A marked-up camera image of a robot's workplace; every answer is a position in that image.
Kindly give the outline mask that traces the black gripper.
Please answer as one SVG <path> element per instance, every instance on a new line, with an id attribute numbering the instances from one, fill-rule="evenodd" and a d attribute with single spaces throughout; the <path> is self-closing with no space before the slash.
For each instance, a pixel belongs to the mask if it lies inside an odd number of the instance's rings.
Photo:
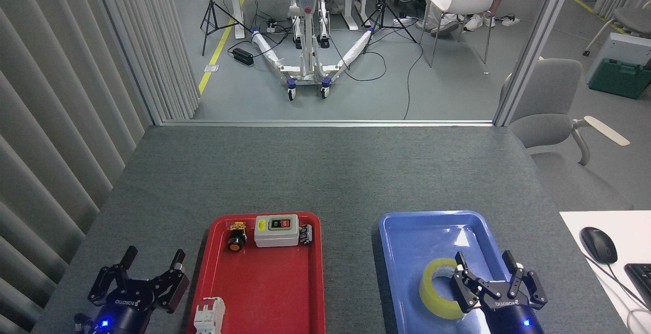
<path id="1" fill-rule="evenodd" d="M 153 290 L 124 292 L 133 260 L 137 256 L 136 246 L 128 246 L 118 264 L 105 265 L 96 276 L 88 300 L 94 306 L 102 306 L 95 319 L 95 333 L 144 333 L 153 310 L 160 307 L 167 313 L 174 313 L 189 286 L 182 262 L 186 253 L 178 249 L 169 269 L 150 280 Z M 108 294 L 112 283 L 117 292 Z"/>
<path id="2" fill-rule="evenodd" d="M 539 276 L 533 270 L 524 272 L 510 250 L 502 253 L 502 259 L 511 274 L 506 295 L 513 300 L 496 300 L 497 290 L 470 271 L 462 252 L 456 253 L 450 288 L 460 310 L 467 314 L 479 305 L 491 333 L 544 333 L 535 314 L 548 302 Z M 528 299 L 515 299 L 521 283 L 528 290 Z"/>

